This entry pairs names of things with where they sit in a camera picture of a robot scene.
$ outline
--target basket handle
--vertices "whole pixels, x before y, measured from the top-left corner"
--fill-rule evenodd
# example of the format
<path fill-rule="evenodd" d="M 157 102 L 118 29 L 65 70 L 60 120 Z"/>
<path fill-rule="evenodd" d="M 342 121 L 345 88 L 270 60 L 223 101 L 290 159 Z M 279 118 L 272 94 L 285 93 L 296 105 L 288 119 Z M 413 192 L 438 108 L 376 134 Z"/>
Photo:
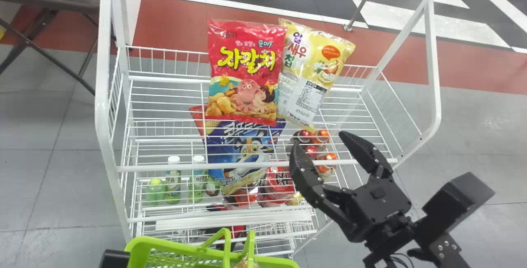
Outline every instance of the basket handle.
<path fill-rule="evenodd" d="M 207 239 L 203 244 L 199 246 L 200 249 L 208 249 L 216 240 L 225 237 L 224 244 L 224 266 L 230 267 L 230 231 L 227 228 L 221 228 L 211 238 Z"/>
<path fill-rule="evenodd" d="M 242 259 L 247 256 L 247 268 L 252 268 L 254 265 L 254 238 L 254 230 L 249 230 L 249 234 L 247 234 L 247 239 L 245 240 L 245 245 L 243 246 L 243 251 L 241 252 Z"/>

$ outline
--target green plastic basket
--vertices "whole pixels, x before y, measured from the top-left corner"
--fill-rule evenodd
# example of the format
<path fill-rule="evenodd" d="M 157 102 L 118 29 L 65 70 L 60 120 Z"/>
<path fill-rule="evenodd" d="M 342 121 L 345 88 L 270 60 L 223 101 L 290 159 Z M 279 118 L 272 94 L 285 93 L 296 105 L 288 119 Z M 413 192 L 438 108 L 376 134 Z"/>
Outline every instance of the green plastic basket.
<path fill-rule="evenodd" d="M 224 250 L 209 247 L 225 237 Z M 250 230 L 241 253 L 230 251 L 231 233 L 222 228 L 202 245 L 193 246 L 159 238 L 140 236 L 128 242 L 124 251 L 130 253 L 128 268 L 231 268 L 248 256 L 247 268 L 254 261 L 261 268 L 299 268 L 295 261 L 254 255 L 254 230 Z"/>

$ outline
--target white wire shelf cart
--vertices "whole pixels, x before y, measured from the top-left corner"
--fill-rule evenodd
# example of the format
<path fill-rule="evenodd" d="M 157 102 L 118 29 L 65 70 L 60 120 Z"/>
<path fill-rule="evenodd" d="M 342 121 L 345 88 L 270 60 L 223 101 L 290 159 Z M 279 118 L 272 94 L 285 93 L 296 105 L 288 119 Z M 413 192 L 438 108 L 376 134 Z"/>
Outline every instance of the white wire shelf cart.
<path fill-rule="evenodd" d="M 208 120 L 203 113 L 192 117 L 189 108 L 208 100 L 210 65 L 208 55 L 175 49 L 133 47 L 124 44 L 121 0 L 101 0 L 96 77 L 96 132 L 110 182 L 113 199 L 126 240 L 148 235 L 188 244 L 200 244 L 214 228 L 231 227 L 256 232 L 256 252 L 263 255 L 292 256 L 331 224 L 324 214 L 305 201 L 262 207 L 252 199 L 244 208 L 230 207 L 221 194 L 194 199 L 189 183 L 197 169 L 230 168 L 229 163 L 193 163 L 195 156 L 206 156 L 207 147 L 196 121 Z M 437 131 L 441 121 L 441 102 L 433 22 L 433 0 L 423 0 L 407 26 L 395 39 L 377 66 L 346 65 L 341 77 L 328 93 L 315 116 L 316 129 L 327 129 L 331 140 L 325 150 L 337 155 L 336 170 L 326 182 L 356 188 L 362 184 L 362 169 L 337 137 L 351 131 L 373 142 L 395 168 L 412 155 Z M 429 127 L 420 129 L 405 107 L 383 69 L 401 46 L 410 30 L 425 16 L 427 57 L 432 118 Z M 117 56 L 110 55 L 110 31 L 117 37 Z M 237 167 L 287 166 L 286 149 L 298 131 L 287 123 L 282 134 L 266 144 L 273 153 L 260 161 Z M 168 157 L 180 162 L 168 164 Z M 170 179 L 174 172 L 180 178 Z M 152 200 L 147 185 L 153 178 L 180 186 L 180 200 L 168 203 Z M 260 195 L 265 186 L 259 185 Z M 211 211 L 223 205 L 227 210 Z M 233 242 L 245 240 L 243 232 Z"/>

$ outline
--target black robotic arm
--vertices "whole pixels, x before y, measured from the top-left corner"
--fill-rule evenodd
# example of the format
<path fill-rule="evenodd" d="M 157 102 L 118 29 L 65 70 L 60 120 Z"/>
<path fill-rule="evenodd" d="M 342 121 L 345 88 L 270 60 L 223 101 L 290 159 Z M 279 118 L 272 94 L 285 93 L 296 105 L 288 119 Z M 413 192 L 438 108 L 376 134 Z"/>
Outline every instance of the black robotic arm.
<path fill-rule="evenodd" d="M 324 184 L 316 167 L 298 144 L 292 148 L 289 170 L 295 185 L 313 207 L 335 221 L 350 242 L 364 242 L 371 253 L 367 268 L 384 260 L 395 267 L 391 255 L 415 240 L 419 249 L 409 256 L 440 268 L 468 268 L 461 249 L 448 232 L 490 199 L 494 192 L 471 172 L 444 185 L 423 207 L 427 216 L 412 222 L 405 214 L 412 203 L 394 182 L 393 169 L 369 141 L 341 131 L 339 137 L 354 159 L 370 174 L 357 189 Z"/>

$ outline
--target black cable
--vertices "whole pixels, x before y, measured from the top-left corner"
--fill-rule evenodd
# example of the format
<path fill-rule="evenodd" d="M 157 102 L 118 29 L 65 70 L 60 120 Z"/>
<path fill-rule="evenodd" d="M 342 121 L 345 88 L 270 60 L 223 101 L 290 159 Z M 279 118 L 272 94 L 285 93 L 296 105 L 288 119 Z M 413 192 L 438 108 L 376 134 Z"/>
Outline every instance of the black cable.
<path fill-rule="evenodd" d="M 405 254 L 403 254 L 403 253 L 394 253 L 393 255 L 403 256 L 403 257 L 407 258 L 408 261 L 410 262 L 410 265 L 412 265 L 412 268 L 415 268 L 415 266 L 414 266 L 414 262 L 413 262 L 412 259 L 410 259 L 410 257 L 408 257 L 407 255 L 405 255 Z M 408 268 L 408 265 L 407 265 L 403 260 L 399 259 L 398 257 L 394 257 L 393 255 L 392 255 L 392 258 L 395 258 L 395 259 L 397 259 L 397 260 L 402 261 L 402 262 L 404 263 L 404 264 L 402 264 L 402 265 L 405 266 L 406 268 Z"/>
<path fill-rule="evenodd" d="M 401 266 L 403 266 L 404 268 L 409 268 L 408 265 L 403 260 L 399 259 L 398 257 L 391 256 L 390 260 L 392 260 L 394 263 L 401 264 Z"/>

